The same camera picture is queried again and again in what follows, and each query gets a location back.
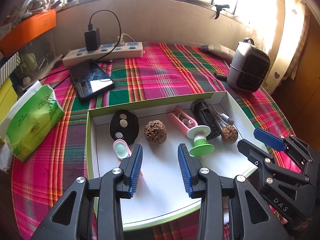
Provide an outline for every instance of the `small walnut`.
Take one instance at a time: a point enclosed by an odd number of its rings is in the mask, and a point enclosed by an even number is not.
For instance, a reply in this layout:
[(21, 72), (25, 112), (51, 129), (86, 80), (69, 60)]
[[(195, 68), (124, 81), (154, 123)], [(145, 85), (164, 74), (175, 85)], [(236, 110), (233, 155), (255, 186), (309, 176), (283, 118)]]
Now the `small walnut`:
[(167, 129), (159, 120), (150, 121), (144, 128), (144, 135), (148, 142), (161, 144), (167, 139)]
[(221, 137), (225, 143), (235, 143), (238, 139), (238, 130), (232, 125), (227, 125), (222, 128)]

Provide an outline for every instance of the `smartphone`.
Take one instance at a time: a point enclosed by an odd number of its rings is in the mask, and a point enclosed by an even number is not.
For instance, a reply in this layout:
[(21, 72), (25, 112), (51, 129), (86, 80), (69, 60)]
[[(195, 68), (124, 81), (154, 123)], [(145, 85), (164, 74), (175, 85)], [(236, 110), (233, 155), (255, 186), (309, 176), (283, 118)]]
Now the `smartphone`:
[(74, 65), (69, 71), (81, 100), (94, 98), (115, 86), (113, 80), (93, 60)]

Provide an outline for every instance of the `black oval object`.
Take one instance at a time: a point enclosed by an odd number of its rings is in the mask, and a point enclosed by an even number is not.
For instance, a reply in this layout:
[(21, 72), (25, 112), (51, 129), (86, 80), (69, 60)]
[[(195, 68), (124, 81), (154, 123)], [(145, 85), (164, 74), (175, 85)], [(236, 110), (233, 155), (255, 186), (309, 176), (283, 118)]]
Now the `black oval object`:
[[(121, 118), (120, 117), (121, 114), (125, 114), (126, 119)], [(120, 125), (121, 120), (127, 121), (126, 127), (122, 127)], [(136, 140), (139, 134), (138, 117), (135, 114), (132, 114), (126, 110), (119, 110), (111, 118), (109, 131), (110, 131), (110, 136), (112, 137), (113, 140), (116, 141), (118, 139), (122, 139), (127, 143), (127, 145), (132, 145), (134, 144), (134, 141)], [(117, 138), (116, 137), (117, 132), (122, 133), (123, 137)]]

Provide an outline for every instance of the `charger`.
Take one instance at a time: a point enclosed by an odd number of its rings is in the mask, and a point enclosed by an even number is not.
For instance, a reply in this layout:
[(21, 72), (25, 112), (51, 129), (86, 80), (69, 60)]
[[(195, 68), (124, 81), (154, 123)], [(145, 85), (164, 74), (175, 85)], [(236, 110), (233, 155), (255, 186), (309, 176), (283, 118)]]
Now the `charger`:
[(84, 32), (85, 46), (87, 51), (97, 50), (100, 45), (100, 30), (99, 28), (93, 29), (92, 24), (88, 25), (88, 30)]

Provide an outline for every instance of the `plaid tablecloth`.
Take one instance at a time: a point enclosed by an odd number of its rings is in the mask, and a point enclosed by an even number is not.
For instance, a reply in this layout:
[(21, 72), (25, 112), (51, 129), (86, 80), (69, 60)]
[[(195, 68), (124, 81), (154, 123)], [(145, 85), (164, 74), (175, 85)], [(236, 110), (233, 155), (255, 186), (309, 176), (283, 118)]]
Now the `plaid tablecloth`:
[[(86, 175), (85, 130), (88, 109), (127, 102), (203, 93), (228, 91), (251, 120), (276, 135), (293, 134), (292, 128), (273, 99), (259, 89), (253, 94), (236, 93), (213, 78), (227, 74), (220, 58), (203, 53), (198, 47), (144, 43), (143, 58), (117, 59), (101, 64), (115, 81), (113, 90), (81, 103), (71, 78), (55, 88), (65, 115), (50, 131), (26, 163), (14, 159), (12, 196), (17, 225), (22, 237), (30, 239), (49, 209), (71, 183)], [(63, 69), (61, 65), (56, 72)], [(52, 87), (69, 75), (64, 71), (47, 78)], [(270, 149), (279, 165), (297, 171), (284, 153)], [(153, 228), (126, 232), (126, 239), (195, 239), (199, 212)]]

